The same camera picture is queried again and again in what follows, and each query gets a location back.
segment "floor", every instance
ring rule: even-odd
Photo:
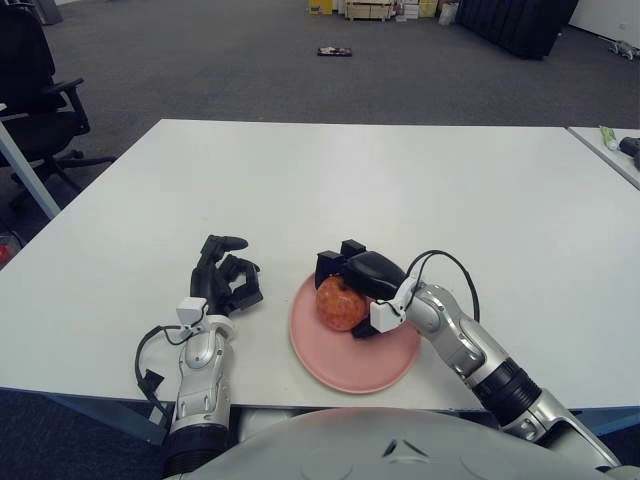
[[[424,125],[638,128],[640,63],[568,28],[543,62],[425,19],[312,17],[304,0],[82,0],[45,33],[58,79],[83,77],[93,131],[72,146],[120,155],[160,118]],[[317,47],[352,58],[318,58]],[[180,159],[176,158],[176,168]],[[104,167],[72,172],[88,185]],[[0,171],[0,217],[25,240],[46,224]],[[72,192],[47,182],[64,206]],[[41,396],[0,391],[3,476],[158,478],[162,452]],[[640,428],[606,437],[640,464]]]

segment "office chair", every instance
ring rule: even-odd
[[[115,157],[82,160],[82,152],[72,150],[55,158],[73,137],[90,131],[89,120],[80,103],[76,87],[81,78],[71,82],[53,82],[55,66],[39,21],[28,11],[11,6],[0,7],[0,103],[6,109],[2,123],[29,162],[41,161],[34,168],[41,180],[58,175],[79,193],[82,189],[65,173],[67,168],[114,162]],[[67,101],[72,110],[61,111]],[[8,166],[0,154],[0,167]],[[14,173],[13,180],[22,184]],[[22,191],[11,202],[15,208],[28,197]]]

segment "black cable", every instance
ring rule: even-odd
[[[424,270],[424,267],[425,267],[426,263],[429,261],[429,259],[431,259],[432,257],[434,257],[436,255],[443,255],[443,256],[447,257],[449,260],[453,261],[453,263],[455,263],[460,268],[460,270],[462,270],[462,273],[464,274],[464,277],[467,280],[467,285],[469,286],[469,290],[471,292],[471,300],[473,302],[473,319],[476,322],[480,323],[480,301],[478,300],[478,292],[476,291],[476,287],[473,284],[473,280],[471,279],[471,275],[469,274],[467,269],[464,268],[464,265],[462,265],[462,263],[460,263],[460,261],[456,257],[454,257],[450,253],[445,252],[443,250],[428,250],[426,252],[423,252],[420,255],[418,255],[413,260],[413,262],[411,262],[411,265],[409,265],[409,268],[407,269],[407,274],[404,277],[405,280],[407,278],[409,278],[409,276],[411,275],[411,271],[416,266],[416,264],[420,260],[422,260],[423,258],[427,257],[427,258],[425,258],[424,262],[422,262],[422,266],[420,267],[420,272],[419,272],[419,275],[418,275],[418,280],[416,282],[415,287],[413,287],[413,290],[411,292],[411,298],[409,299],[409,302],[407,303],[407,307],[406,308],[409,308],[409,306],[413,302],[413,298],[415,297],[416,292],[418,291],[418,285],[420,284],[420,278],[422,277],[422,271]]]
[[[190,328],[195,327],[196,325],[198,325],[202,319],[205,316],[205,311],[207,309],[207,303],[205,303],[202,306],[202,311],[200,312],[200,318],[198,320],[196,320],[195,322],[193,322],[190,325]],[[164,333],[165,338],[167,339],[167,341],[171,344],[171,345],[182,345],[183,343],[185,343],[187,340],[189,340],[191,337],[193,337],[193,333],[190,334],[188,337],[178,341],[178,342],[174,342],[171,340],[171,338],[169,337],[169,334],[167,333],[168,330],[182,330],[183,327],[180,325],[166,325],[166,326],[156,326],[153,327],[151,330],[149,330],[144,337],[142,337],[142,340],[140,340],[140,343],[138,343],[138,348],[136,348],[136,359],[133,365],[134,368],[134,372],[136,375],[136,382],[138,383],[138,388],[140,388],[140,391],[144,394],[144,396],[146,397],[146,399],[154,406],[156,407],[158,410],[160,410],[160,413],[162,413],[162,416],[165,419],[165,424],[168,426],[171,424],[171,419],[169,418],[169,411],[164,408],[162,406],[162,404],[160,403],[160,401],[158,400],[158,397],[156,397],[155,394],[155,389],[152,388],[144,379],[144,377],[142,376],[142,372],[140,372],[140,354],[142,353],[142,349],[144,348],[144,346],[146,345],[146,343],[151,340],[153,337],[155,337],[157,334],[159,334],[160,332]]]
[[[145,382],[145,379],[142,376],[142,373],[140,373],[140,354],[142,353],[142,349],[144,348],[145,344],[149,340],[151,340],[153,337],[155,337],[158,333],[160,333],[160,332],[162,332],[164,330],[168,330],[168,329],[169,329],[169,327],[157,326],[157,327],[154,327],[151,330],[149,330],[145,334],[145,336],[142,337],[142,340],[140,340],[140,343],[138,343],[138,348],[136,349],[136,359],[135,359],[135,363],[134,363],[134,370],[135,370],[135,374],[136,374],[136,382],[138,383],[138,388],[140,388],[140,390],[142,391],[144,396],[147,398],[147,400],[149,400],[149,402],[154,407],[156,407],[158,410],[160,410],[160,412],[162,413],[162,416],[164,417],[164,419],[165,419],[167,424],[169,424],[169,422],[170,422],[169,412],[167,411],[166,408],[164,408],[162,406],[162,404],[158,400],[158,397],[156,397],[156,394],[151,390],[149,385]]]

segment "red apple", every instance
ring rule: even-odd
[[[340,276],[328,277],[316,292],[316,307],[320,318],[329,328],[346,332],[367,316],[364,295],[350,288]]]

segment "chair base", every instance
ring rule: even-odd
[[[57,175],[62,179],[64,183],[69,185],[76,192],[76,194],[78,194],[82,191],[82,188],[65,173],[65,169],[89,167],[92,165],[100,165],[101,163],[113,163],[115,161],[116,157],[85,159],[82,152],[78,150],[71,150],[70,152],[58,158],[44,158],[43,163],[34,167],[33,171],[36,173],[36,175],[38,175],[42,182],[44,182],[51,175]],[[14,182],[23,187],[23,190],[15,197],[13,197],[13,199],[11,199],[11,201],[9,202],[9,207],[15,210],[25,199],[29,198],[30,193],[28,190],[24,189],[22,181],[15,173],[11,175],[11,178]]]

